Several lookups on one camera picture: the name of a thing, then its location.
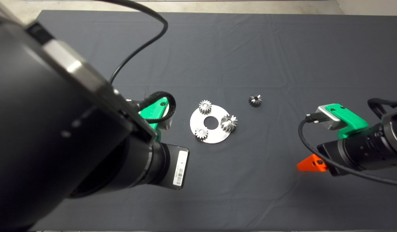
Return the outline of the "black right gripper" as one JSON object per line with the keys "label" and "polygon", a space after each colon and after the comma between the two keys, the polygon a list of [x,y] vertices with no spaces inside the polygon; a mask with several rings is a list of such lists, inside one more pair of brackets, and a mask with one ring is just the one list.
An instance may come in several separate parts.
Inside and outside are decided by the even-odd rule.
{"label": "black right gripper", "polygon": [[[327,157],[329,160],[332,160],[339,165],[350,167],[350,163],[344,154],[344,150],[338,145],[337,140],[319,144],[317,149],[320,154]],[[330,164],[326,164],[323,159],[318,157],[316,154],[312,154],[299,162],[297,164],[297,169],[304,172],[326,172],[329,170],[330,174],[334,177],[345,176],[349,174],[345,170],[334,167]]]}

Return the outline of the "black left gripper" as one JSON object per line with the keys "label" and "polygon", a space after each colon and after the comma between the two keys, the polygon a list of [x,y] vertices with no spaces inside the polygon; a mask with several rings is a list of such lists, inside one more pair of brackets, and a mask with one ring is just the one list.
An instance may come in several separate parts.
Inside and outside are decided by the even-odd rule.
{"label": "black left gripper", "polygon": [[164,176],[160,181],[163,188],[181,190],[184,187],[186,170],[189,162],[189,149],[173,144],[162,143],[165,151]]}

